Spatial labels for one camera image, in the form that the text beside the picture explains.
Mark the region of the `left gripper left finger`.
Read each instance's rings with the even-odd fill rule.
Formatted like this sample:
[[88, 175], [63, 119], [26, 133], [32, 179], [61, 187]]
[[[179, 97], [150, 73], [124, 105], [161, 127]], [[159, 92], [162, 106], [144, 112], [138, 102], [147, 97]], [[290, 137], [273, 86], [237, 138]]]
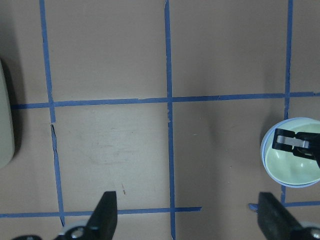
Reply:
[[117, 194], [115, 191], [106, 191], [86, 224], [89, 240], [112, 240], [117, 223]]

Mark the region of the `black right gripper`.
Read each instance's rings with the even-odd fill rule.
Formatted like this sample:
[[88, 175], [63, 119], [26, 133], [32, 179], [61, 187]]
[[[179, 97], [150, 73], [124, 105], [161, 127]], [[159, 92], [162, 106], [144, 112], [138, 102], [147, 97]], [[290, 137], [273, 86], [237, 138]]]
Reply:
[[272, 148], [293, 153], [301, 157], [316, 161], [320, 167], [320, 134], [311, 132], [297, 132], [276, 128], [274, 131]]

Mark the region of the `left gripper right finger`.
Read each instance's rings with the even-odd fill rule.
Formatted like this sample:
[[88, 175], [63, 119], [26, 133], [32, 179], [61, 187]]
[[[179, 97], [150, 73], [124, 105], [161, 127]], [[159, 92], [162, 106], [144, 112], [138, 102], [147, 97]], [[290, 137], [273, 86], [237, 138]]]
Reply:
[[270, 192], [258, 195], [257, 223], [267, 240], [299, 240], [304, 228]]

